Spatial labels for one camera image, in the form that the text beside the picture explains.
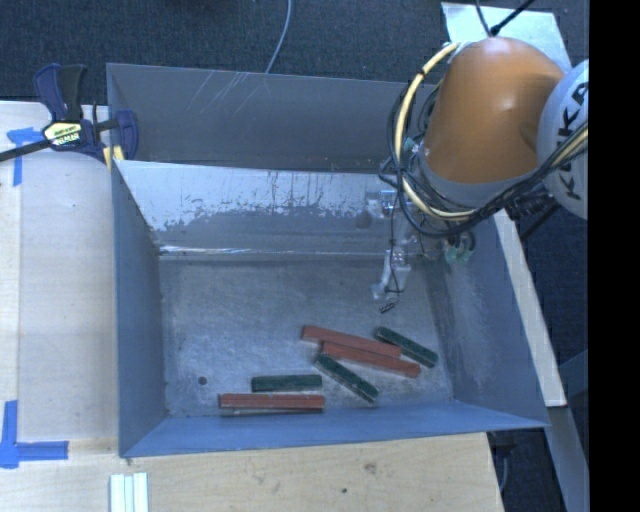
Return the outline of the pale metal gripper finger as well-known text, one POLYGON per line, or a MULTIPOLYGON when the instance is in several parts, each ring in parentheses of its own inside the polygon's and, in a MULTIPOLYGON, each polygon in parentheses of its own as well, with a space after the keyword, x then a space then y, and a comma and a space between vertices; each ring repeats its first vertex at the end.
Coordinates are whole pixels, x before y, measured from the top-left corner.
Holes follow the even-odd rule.
POLYGON ((382 300, 394 293, 392 287, 392 251, 387 249, 383 261, 383 269, 379 280, 371 286, 371 293, 374 300, 382 300))
POLYGON ((408 257, 402 251, 393 253, 393 290, 402 293, 407 285, 412 267, 408 257))

